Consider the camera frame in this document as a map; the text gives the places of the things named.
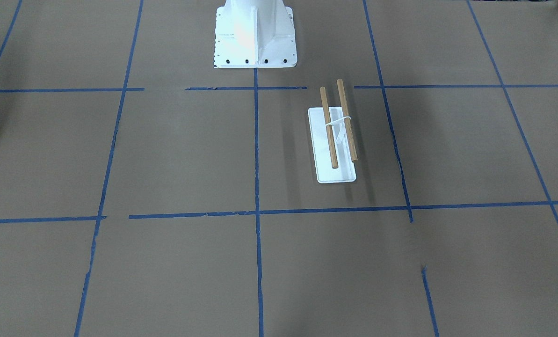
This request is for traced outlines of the white rack base tray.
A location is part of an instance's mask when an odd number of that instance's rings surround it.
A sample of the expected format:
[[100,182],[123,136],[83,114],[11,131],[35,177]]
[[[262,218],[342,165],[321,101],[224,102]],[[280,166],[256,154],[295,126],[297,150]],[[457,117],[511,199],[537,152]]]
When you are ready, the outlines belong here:
[[317,182],[320,184],[356,181],[345,117],[341,107],[329,107],[327,122],[322,107],[307,111]]

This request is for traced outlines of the white pedestal column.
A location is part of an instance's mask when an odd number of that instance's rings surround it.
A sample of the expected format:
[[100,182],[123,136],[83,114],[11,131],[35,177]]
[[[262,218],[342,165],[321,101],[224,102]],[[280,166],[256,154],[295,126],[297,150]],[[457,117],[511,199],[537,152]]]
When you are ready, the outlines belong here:
[[283,0],[227,0],[215,19],[215,68],[297,66],[294,13]]

